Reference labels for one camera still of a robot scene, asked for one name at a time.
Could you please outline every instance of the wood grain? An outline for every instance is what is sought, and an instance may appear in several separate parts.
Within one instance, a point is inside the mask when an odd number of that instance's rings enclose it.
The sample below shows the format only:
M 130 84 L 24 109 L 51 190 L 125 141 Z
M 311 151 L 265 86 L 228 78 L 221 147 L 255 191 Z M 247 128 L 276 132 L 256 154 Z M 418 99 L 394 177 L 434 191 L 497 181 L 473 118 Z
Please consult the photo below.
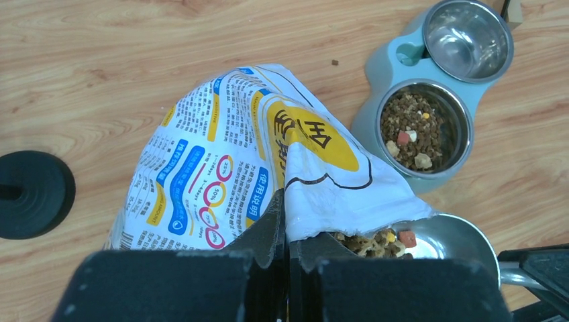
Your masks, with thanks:
M 278 62 L 349 126 L 368 96 L 369 54 L 435 2 L 0 2 L 0 155 L 53 153 L 77 183 L 54 231 L 0 240 L 0 321 L 49 318 L 103 245 L 163 107 L 217 72 Z M 569 3 L 524 0 L 523 12 L 513 65 L 478 108 L 472 156 L 424 196 L 479 225 L 497 252 L 569 242 Z M 511 309 L 535 301 L 504 292 Z

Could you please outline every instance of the barcode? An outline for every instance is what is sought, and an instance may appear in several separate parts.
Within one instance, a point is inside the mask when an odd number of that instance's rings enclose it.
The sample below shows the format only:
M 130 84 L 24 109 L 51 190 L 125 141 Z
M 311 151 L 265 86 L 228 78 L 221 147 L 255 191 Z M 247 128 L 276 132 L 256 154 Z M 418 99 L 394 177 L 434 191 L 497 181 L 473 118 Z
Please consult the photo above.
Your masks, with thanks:
M 133 235 L 129 235 L 124 231 L 121 233 L 121 247 L 120 250 L 130 250 L 130 246 L 132 245 Z

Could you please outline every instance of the empty metal bowl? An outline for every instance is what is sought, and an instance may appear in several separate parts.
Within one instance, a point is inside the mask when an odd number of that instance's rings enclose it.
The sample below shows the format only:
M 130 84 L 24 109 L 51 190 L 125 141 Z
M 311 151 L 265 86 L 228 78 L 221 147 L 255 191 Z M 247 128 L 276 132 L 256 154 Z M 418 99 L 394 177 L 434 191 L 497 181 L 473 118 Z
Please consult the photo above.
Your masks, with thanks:
M 501 77 L 513 58 L 507 24 L 496 11 L 475 0 L 445 0 L 434 5 L 425 18 L 423 38 L 433 61 L 468 83 Z

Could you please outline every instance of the black rubber base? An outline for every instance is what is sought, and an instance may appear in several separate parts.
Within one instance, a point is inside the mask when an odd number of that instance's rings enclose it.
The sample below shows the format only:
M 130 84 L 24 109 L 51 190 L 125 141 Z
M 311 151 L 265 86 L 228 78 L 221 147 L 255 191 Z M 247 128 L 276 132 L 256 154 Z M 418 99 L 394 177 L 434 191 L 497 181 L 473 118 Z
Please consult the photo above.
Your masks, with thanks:
M 54 229 L 75 199 L 75 180 L 60 159 L 37 151 L 0 157 L 0 237 L 27 239 Z

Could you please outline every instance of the plastic food bag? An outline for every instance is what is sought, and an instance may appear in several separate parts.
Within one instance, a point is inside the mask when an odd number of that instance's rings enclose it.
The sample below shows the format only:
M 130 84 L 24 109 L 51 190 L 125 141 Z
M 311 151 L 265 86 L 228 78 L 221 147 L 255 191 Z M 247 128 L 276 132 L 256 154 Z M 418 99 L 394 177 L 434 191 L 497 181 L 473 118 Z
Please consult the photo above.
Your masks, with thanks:
M 433 215 L 290 71 L 248 66 L 202 84 L 166 114 L 105 248 L 221 249 L 282 187 L 291 241 L 369 235 Z

